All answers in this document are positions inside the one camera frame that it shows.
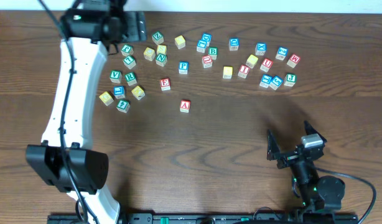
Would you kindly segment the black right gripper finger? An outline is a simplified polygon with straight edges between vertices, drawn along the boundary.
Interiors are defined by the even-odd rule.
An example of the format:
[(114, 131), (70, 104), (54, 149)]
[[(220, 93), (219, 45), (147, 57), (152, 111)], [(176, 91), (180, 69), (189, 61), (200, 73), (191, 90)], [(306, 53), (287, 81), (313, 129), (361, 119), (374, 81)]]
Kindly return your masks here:
[(304, 129), (306, 135), (318, 134), (321, 139), (324, 139), (324, 137), (316, 129), (314, 129), (307, 120), (304, 121)]
[(269, 161), (277, 160), (280, 155), (280, 149), (270, 129), (267, 130), (267, 137), (268, 137), (267, 160)]

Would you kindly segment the blue 2 number block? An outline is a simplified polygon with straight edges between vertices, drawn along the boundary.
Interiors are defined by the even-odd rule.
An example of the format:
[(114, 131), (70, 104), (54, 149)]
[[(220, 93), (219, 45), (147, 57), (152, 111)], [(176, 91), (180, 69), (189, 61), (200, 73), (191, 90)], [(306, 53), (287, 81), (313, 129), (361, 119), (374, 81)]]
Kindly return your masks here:
[(286, 58), (287, 53), (288, 53), (288, 49), (287, 49), (287, 48), (285, 48), (285, 47), (279, 47), (278, 50), (277, 50), (277, 53), (276, 53), (275, 58), (276, 58), (277, 60), (281, 60), (281, 61), (283, 61), (283, 60)]

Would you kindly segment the red I letter block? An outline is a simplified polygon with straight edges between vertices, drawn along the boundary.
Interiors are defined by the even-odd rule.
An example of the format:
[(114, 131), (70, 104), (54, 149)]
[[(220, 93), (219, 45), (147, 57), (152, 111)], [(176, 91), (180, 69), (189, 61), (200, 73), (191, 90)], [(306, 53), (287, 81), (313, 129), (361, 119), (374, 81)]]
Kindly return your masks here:
[(238, 70), (238, 76), (241, 78), (246, 78), (249, 74), (250, 69), (251, 68), (246, 65), (241, 65), (240, 69)]

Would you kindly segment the red A letter block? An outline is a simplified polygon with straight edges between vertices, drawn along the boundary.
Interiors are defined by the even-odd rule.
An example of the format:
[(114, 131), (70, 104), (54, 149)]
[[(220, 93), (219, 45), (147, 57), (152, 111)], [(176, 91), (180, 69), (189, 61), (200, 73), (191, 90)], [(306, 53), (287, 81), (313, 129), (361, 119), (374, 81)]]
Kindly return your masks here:
[(180, 112), (188, 113), (190, 111), (190, 101), (182, 100), (180, 102)]

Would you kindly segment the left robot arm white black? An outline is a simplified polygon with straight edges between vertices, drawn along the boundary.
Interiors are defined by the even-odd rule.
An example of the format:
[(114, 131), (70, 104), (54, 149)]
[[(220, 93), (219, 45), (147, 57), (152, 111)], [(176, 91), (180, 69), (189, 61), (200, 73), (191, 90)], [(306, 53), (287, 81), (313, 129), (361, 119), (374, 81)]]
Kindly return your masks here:
[(54, 24), (61, 37), (60, 74), (52, 113), (40, 144), (26, 161), (47, 184), (76, 202), (74, 215), (49, 223), (126, 223), (106, 184), (109, 159), (93, 150), (96, 92), (111, 46), (147, 39), (144, 14), (125, 11), (125, 0), (75, 1)]

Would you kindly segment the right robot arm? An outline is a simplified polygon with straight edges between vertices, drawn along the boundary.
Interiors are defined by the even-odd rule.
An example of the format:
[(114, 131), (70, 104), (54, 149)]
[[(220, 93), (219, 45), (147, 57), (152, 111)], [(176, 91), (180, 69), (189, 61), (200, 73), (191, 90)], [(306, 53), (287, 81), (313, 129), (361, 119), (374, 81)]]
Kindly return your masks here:
[(290, 168), (300, 197), (313, 212), (340, 210), (345, 195), (345, 183), (332, 175), (320, 177), (314, 161), (324, 155), (327, 140), (308, 121), (304, 121), (306, 135), (293, 151), (281, 152), (271, 130), (267, 131), (267, 160), (277, 161), (277, 168)]

